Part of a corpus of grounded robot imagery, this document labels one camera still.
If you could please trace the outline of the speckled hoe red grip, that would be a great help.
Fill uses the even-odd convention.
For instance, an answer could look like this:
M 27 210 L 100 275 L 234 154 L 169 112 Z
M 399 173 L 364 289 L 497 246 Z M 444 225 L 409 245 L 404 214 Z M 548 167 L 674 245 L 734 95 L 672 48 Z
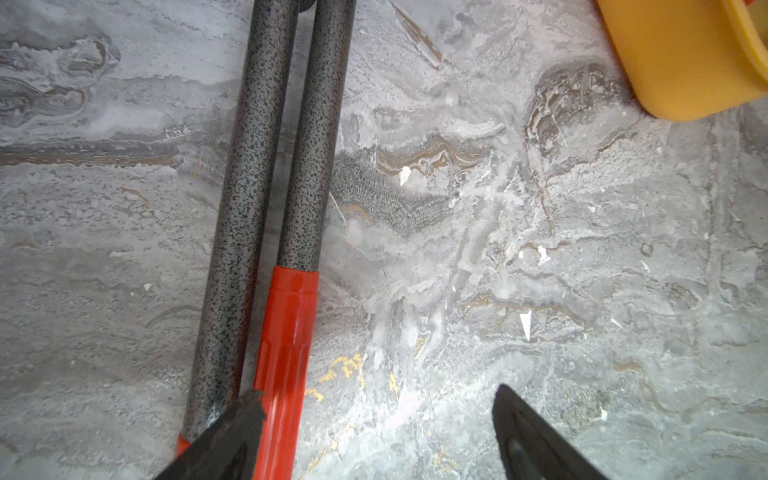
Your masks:
M 297 21 L 311 5 L 309 1 L 253 4 L 177 455 L 240 392 Z
M 255 389 L 266 412 L 253 476 L 289 479 L 317 314 L 319 259 L 356 4 L 319 1 Z

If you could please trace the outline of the yellow plastic storage box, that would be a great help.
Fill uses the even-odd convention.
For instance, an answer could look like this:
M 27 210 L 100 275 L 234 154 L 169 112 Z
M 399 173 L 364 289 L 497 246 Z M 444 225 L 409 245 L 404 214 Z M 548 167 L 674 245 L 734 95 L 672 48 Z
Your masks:
M 653 116 L 692 121 L 766 97 L 766 2 L 600 0 L 598 7 Z

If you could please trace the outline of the speckled hoe inner red grip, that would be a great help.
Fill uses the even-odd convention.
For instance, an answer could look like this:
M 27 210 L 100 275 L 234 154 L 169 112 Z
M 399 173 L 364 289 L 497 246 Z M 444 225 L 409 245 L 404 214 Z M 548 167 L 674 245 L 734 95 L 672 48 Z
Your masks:
M 266 412 L 253 476 L 289 479 L 317 314 L 319 259 L 356 4 L 319 1 L 255 389 Z

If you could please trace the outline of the speckled hoe outer red grip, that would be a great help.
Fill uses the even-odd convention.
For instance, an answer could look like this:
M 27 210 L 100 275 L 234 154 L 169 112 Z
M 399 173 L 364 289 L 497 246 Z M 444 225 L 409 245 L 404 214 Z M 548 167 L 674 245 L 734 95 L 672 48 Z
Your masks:
M 240 392 L 297 21 L 311 5 L 309 1 L 253 4 L 177 455 Z

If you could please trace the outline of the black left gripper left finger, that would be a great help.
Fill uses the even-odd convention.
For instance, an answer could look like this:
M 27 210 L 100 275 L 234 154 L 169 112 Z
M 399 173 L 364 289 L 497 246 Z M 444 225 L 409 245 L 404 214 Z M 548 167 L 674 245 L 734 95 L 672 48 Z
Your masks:
M 261 397 L 243 393 L 155 480 L 251 479 L 266 420 Z

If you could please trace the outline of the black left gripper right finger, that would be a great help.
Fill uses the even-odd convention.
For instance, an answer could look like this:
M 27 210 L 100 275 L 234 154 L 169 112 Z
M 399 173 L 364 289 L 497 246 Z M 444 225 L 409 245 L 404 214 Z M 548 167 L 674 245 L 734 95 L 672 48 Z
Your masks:
M 606 480 L 511 387 L 495 394 L 492 420 L 509 479 Z

